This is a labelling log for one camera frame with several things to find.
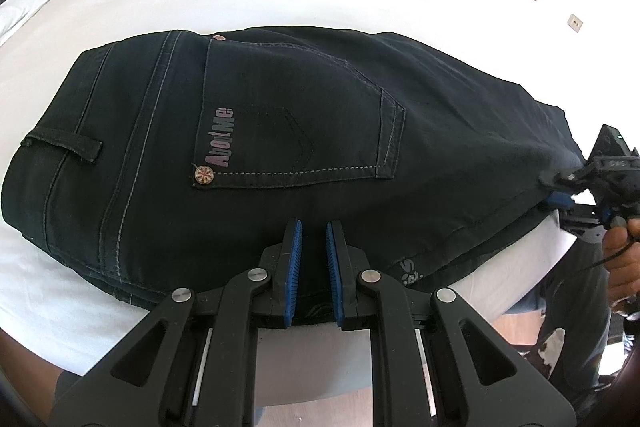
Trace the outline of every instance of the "hand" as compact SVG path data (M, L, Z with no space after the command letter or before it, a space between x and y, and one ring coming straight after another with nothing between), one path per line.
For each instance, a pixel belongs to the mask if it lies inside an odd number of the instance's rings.
M605 258L634 240L630 235L640 237L640 219L630 219L627 227L628 230L615 227L607 231L602 242ZM609 305L615 313L623 313L623 301L640 292L640 243L634 243L620 257L612 259L604 266L609 271Z

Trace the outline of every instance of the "button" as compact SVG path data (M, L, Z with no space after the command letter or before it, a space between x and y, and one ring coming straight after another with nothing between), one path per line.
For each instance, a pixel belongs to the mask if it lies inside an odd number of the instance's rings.
M213 171L211 167L207 167L206 165L202 165L196 169L193 174L193 177L196 178L196 181L200 185L209 185L210 182L213 181Z

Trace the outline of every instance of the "pant leg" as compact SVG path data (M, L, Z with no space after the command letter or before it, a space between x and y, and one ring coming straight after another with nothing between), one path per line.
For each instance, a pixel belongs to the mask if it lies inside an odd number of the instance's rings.
M598 384L598 367L607 346L611 311L607 299L608 272L598 266L566 279L576 270L602 259L602 245L576 240L540 283L546 301L539 339L565 329L564 347L551 383L569 401Z

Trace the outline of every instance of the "wooden floor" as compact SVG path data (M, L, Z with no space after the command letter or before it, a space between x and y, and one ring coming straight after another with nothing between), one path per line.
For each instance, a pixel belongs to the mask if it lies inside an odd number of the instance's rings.
M511 344L535 344L540 312L503 315L496 330ZM371 389L306 403L267 407L258 427L371 427Z

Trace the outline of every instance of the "black trousers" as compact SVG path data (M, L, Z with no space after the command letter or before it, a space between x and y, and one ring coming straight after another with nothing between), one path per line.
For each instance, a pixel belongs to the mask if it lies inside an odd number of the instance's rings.
M565 330L564 347L550 381L572 403L598 384L611 311L607 299L609 274L604 267L571 276L601 259L602 245L578 239L538 286L546 301L539 340L556 328Z

